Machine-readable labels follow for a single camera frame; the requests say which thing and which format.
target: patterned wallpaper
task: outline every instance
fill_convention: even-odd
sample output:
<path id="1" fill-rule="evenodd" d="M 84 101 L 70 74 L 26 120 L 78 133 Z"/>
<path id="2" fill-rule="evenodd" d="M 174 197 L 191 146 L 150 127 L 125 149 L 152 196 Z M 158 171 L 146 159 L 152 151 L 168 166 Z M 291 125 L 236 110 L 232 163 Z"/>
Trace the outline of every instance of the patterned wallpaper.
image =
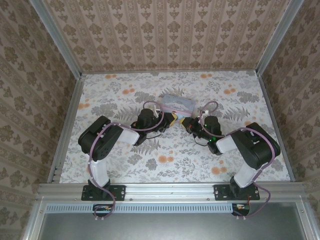
<path id="1" fill-rule="evenodd" d="M 319 0 L 304 1 L 262 77 L 295 177 L 320 220 Z"/>
<path id="2" fill-rule="evenodd" d="M 0 1 L 0 239 L 20 239 L 75 79 L 27 0 Z"/>
<path id="3" fill-rule="evenodd" d="M 44 0 L 84 72 L 254 69 L 289 0 Z"/>

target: floral patterned surface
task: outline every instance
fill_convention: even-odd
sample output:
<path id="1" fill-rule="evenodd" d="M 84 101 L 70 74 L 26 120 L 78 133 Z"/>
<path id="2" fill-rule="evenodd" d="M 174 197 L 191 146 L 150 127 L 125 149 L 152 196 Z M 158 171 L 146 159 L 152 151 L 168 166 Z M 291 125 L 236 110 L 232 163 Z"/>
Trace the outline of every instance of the floral patterned surface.
<path id="1" fill-rule="evenodd" d="M 92 74 L 84 78 L 61 183 L 85 183 L 89 178 L 89 157 L 81 152 L 78 138 L 98 117 L 104 115 L 113 122 L 130 125 L 137 120 L 145 101 L 160 102 L 164 94 L 195 100 L 194 117 L 208 101 L 218 101 L 214 115 L 223 134 L 257 122 L 276 138 L 254 71 Z M 179 122 L 138 147 L 117 142 L 107 161 L 108 175 L 115 183 L 229 181 L 244 162 L 238 150 L 216 156 L 208 147 L 195 144 Z M 289 180 L 282 155 L 259 180 Z"/>

